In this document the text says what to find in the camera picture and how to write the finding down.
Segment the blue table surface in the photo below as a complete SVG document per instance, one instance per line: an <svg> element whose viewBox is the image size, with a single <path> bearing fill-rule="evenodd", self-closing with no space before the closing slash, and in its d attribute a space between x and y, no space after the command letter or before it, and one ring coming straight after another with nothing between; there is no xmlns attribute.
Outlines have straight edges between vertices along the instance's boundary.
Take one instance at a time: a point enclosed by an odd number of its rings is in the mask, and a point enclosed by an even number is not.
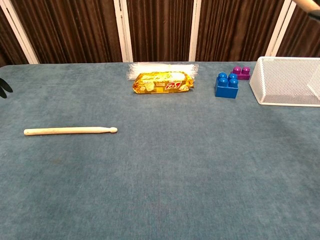
<svg viewBox="0 0 320 240"><path fill-rule="evenodd" d="M0 68L0 239L320 239L320 109L135 94L127 63ZM117 127L24 136L29 128Z"/></svg>

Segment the wooden drumstick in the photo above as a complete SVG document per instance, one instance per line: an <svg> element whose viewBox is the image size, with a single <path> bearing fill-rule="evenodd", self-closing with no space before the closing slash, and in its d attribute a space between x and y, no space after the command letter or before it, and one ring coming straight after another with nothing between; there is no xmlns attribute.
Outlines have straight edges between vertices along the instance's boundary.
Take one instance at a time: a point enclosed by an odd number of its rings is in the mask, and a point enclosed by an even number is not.
<svg viewBox="0 0 320 240"><path fill-rule="evenodd" d="M25 129L24 135L48 135L48 134L102 134L116 133L116 127L86 126L86 127L56 127Z"/></svg>

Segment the wire basket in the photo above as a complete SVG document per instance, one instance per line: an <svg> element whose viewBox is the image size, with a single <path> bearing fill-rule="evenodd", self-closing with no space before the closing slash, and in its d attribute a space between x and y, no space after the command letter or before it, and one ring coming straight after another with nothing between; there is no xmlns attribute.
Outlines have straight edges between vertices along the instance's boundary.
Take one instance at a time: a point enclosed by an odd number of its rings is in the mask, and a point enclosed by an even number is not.
<svg viewBox="0 0 320 240"><path fill-rule="evenodd" d="M262 105L320 107L320 58L261 56L249 84Z"/></svg>

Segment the brown curtain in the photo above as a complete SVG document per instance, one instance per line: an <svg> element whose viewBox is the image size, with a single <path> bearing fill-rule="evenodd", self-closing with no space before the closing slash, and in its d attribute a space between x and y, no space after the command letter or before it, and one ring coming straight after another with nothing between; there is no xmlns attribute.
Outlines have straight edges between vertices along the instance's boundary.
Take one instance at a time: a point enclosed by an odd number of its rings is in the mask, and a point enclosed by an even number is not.
<svg viewBox="0 0 320 240"><path fill-rule="evenodd" d="M284 0L203 0L196 61L256 61L266 54Z"/></svg>
<svg viewBox="0 0 320 240"><path fill-rule="evenodd" d="M27 63L28 60L4 12L0 9L0 67Z"/></svg>
<svg viewBox="0 0 320 240"><path fill-rule="evenodd" d="M133 61L188 61L194 0L127 0Z"/></svg>
<svg viewBox="0 0 320 240"><path fill-rule="evenodd" d="M320 57L320 23L298 6L293 11L279 50L281 57Z"/></svg>
<svg viewBox="0 0 320 240"><path fill-rule="evenodd" d="M113 0L11 0L42 64L121 62Z"/></svg>

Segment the purple lego block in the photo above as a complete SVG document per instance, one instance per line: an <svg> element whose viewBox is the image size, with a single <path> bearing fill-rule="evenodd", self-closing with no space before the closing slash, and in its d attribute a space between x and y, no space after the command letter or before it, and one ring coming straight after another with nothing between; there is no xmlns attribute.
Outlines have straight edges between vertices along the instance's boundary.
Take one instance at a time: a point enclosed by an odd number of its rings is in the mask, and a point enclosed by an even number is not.
<svg viewBox="0 0 320 240"><path fill-rule="evenodd" d="M242 69L239 66L234 67L232 74L236 74L238 80L249 80L250 79L250 67L244 66Z"/></svg>

